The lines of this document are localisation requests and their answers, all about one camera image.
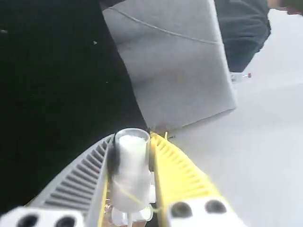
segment white substance in cup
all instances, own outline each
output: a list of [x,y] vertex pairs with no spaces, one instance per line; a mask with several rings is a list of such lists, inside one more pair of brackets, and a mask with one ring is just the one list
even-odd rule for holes
[[143,138],[124,135],[119,139],[120,166],[119,172],[125,174],[139,174],[146,163],[146,141]]
[[146,152],[148,141],[124,135],[116,142],[119,144],[120,164],[117,174],[112,177],[111,201],[119,211],[139,212],[149,204],[151,173]]

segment small bottle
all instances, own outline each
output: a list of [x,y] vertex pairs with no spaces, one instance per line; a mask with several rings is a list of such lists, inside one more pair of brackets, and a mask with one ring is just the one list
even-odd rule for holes
[[240,83],[251,78],[251,73],[231,72],[232,83]]

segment white surface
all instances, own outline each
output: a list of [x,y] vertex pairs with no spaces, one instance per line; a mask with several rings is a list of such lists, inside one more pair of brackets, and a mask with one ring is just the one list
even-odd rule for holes
[[[226,208],[222,214],[208,213],[205,209],[207,202],[220,201]],[[167,227],[246,227],[239,217],[232,211],[226,201],[217,197],[203,197],[184,201],[192,212],[188,218],[172,217],[171,212],[167,212]]]
[[271,12],[272,36],[237,85],[238,109],[173,134],[251,227],[303,226],[303,17]]
[[1,216],[0,227],[16,227],[19,220],[27,215],[35,214],[38,221],[35,227],[54,227],[63,217],[75,219],[74,227],[84,227],[84,219],[80,212],[75,210],[44,210],[27,207],[18,207]]

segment black fabric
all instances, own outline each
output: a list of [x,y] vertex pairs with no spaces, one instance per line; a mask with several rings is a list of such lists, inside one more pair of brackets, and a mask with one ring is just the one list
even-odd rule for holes
[[0,212],[77,155],[146,128],[97,0],[0,1]]
[[267,0],[215,0],[227,62],[242,72],[270,35]]

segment transparent container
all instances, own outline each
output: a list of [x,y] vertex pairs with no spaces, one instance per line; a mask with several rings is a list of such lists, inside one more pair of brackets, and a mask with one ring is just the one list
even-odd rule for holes
[[112,176],[110,200],[121,212],[139,212],[149,204],[150,140],[149,133],[136,128],[123,129],[115,135],[120,163]]

